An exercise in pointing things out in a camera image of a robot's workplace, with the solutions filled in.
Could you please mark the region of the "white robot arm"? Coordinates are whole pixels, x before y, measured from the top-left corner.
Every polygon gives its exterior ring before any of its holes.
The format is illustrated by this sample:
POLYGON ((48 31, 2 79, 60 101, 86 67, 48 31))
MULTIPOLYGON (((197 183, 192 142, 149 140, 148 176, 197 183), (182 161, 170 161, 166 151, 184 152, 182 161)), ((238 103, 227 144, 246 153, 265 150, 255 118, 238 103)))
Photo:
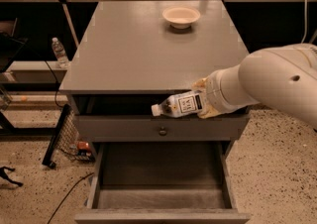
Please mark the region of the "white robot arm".
POLYGON ((263 104, 317 128, 317 54, 312 44, 258 50, 234 67, 197 80, 203 118, 263 104))

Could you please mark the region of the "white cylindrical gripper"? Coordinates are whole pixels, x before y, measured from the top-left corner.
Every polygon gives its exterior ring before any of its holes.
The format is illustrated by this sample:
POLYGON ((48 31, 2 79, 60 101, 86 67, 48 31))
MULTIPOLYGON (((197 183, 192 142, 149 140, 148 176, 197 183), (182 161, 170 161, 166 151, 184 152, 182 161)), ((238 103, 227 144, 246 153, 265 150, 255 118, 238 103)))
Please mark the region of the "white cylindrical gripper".
POLYGON ((209 102, 197 116, 201 119, 232 113, 249 105, 258 104, 242 86, 238 65, 212 72, 195 81, 191 89, 205 91, 209 102))

